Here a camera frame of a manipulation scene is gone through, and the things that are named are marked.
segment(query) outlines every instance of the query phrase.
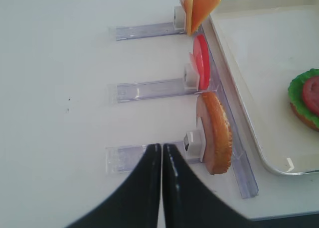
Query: cheese slice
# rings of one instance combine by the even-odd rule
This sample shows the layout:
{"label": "cheese slice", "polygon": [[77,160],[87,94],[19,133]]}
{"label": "cheese slice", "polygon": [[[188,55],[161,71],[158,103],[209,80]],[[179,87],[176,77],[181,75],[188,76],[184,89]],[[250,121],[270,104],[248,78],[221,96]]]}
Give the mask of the cheese slice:
{"label": "cheese slice", "polygon": [[221,0],[193,0],[191,34],[193,34]]}
{"label": "cheese slice", "polygon": [[180,4],[186,13],[186,32],[191,35],[191,15],[193,10],[193,0],[180,0]]}

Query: tomato slice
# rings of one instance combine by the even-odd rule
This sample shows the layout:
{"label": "tomato slice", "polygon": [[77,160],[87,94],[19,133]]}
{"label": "tomato slice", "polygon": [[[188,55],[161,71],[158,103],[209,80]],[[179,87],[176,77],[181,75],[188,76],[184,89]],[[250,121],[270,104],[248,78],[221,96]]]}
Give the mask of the tomato slice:
{"label": "tomato slice", "polygon": [[207,90],[210,80],[210,64],[208,45],[203,34],[195,37],[193,45],[193,55],[199,73],[200,90]]}
{"label": "tomato slice", "polygon": [[319,76],[313,76],[305,82],[303,101],[311,112],[319,116]]}

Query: white table surface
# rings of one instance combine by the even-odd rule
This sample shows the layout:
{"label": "white table surface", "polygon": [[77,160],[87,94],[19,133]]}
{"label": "white table surface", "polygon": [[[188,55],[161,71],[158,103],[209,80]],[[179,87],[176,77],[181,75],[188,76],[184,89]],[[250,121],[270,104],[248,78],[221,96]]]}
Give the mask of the white table surface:
{"label": "white table surface", "polygon": [[[105,175],[105,147],[180,140],[194,129],[196,96],[114,106],[106,99],[110,83],[181,76],[191,38],[108,37],[108,26],[172,21],[175,5],[178,0],[0,0],[1,228],[66,226],[127,176]],[[244,122],[239,128],[247,130]],[[249,136],[244,144],[257,197],[242,200],[231,172],[210,176],[200,164],[194,171],[252,219],[319,210],[319,174],[273,175]]]}

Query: lettuce leaf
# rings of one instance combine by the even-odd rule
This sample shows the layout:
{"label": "lettuce leaf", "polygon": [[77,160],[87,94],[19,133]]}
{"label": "lettuce leaf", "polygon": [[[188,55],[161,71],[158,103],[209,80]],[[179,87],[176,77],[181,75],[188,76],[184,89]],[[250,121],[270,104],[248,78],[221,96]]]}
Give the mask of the lettuce leaf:
{"label": "lettuce leaf", "polygon": [[314,122],[316,127],[319,128],[319,116],[308,110],[302,98],[304,83],[307,81],[307,79],[317,75],[319,75],[319,69],[311,69],[298,75],[291,81],[288,88],[288,94],[290,101],[296,107],[297,112],[305,116],[306,119]]}

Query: white tray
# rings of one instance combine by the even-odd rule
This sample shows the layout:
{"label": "white tray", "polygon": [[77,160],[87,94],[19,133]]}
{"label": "white tray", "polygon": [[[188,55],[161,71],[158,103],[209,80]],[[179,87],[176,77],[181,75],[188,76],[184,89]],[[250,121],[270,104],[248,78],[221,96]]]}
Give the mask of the white tray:
{"label": "white tray", "polygon": [[318,172],[319,133],[293,114],[288,86],[319,68],[319,0],[223,0],[211,20],[265,166]]}

